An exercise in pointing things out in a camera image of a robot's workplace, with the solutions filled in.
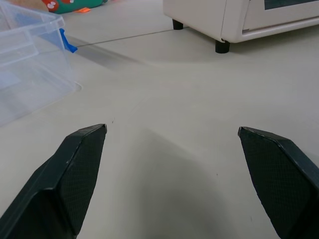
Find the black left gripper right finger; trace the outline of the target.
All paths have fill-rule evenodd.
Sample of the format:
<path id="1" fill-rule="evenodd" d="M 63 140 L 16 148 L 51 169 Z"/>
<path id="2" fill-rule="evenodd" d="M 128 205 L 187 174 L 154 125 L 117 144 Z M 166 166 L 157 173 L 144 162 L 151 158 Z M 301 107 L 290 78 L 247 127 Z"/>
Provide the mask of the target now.
<path id="1" fill-rule="evenodd" d="M 319 237 L 319 168 L 288 138 L 238 130 L 257 196 L 282 239 Z"/>

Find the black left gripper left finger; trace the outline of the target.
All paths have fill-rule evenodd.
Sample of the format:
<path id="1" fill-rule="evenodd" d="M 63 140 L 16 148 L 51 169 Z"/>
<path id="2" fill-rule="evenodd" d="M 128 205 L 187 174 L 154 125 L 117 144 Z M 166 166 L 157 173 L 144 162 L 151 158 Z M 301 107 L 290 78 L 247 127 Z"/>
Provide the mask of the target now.
<path id="1" fill-rule="evenodd" d="M 107 126 L 79 129 L 38 167 L 0 218 L 2 239 L 75 239 L 96 186 Z"/>

